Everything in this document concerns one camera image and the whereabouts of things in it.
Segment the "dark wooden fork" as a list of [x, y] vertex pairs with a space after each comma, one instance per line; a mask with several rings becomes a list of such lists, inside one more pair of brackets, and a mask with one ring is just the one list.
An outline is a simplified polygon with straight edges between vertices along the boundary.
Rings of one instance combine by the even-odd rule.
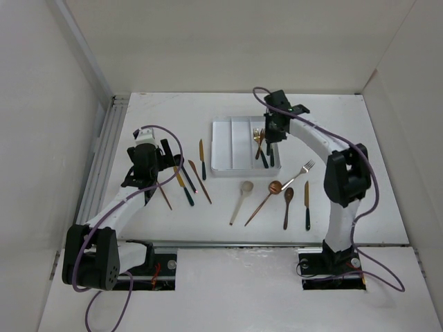
[[257, 152], [255, 154], [255, 159], [257, 160], [262, 152], [262, 142], [264, 140], [264, 135], [265, 135], [264, 128], [254, 129], [253, 135], [254, 135], [254, 141], [257, 143]]

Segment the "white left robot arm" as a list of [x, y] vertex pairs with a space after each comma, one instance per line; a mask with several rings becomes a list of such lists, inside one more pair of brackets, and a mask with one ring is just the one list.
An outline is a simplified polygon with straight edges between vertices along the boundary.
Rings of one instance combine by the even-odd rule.
[[118, 235], [158, 187], [158, 174], [174, 167], [169, 142], [143, 142], [127, 150], [132, 167], [113, 201], [90, 221], [72, 225], [66, 235], [62, 281], [76, 291], [110, 291], [118, 277], [131, 269], [150, 273], [154, 248], [141, 240], [118, 240]]

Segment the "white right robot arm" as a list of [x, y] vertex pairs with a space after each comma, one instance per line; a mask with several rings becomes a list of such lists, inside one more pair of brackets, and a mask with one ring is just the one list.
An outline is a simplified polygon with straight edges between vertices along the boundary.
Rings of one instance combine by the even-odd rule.
[[324, 162], [323, 187], [330, 201], [329, 226], [321, 252], [299, 256], [302, 275], [340, 275], [358, 258], [353, 234], [357, 210], [374, 181], [368, 150], [322, 128], [304, 105], [290, 105], [284, 91], [268, 92], [265, 139], [281, 142], [287, 135], [303, 141]]

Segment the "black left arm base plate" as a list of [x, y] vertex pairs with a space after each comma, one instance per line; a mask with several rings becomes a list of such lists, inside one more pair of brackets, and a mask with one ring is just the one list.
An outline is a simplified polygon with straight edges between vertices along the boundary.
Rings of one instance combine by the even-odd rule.
[[152, 249], [147, 263], [129, 269], [134, 278], [133, 291], [174, 291], [177, 263], [177, 249]]

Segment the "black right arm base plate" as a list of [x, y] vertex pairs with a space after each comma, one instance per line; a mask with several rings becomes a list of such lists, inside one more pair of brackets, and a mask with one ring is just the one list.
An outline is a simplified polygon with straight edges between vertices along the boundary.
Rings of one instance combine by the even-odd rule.
[[337, 263], [329, 263], [322, 252], [300, 252], [298, 258], [298, 274], [304, 291], [366, 290], [356, 253]]

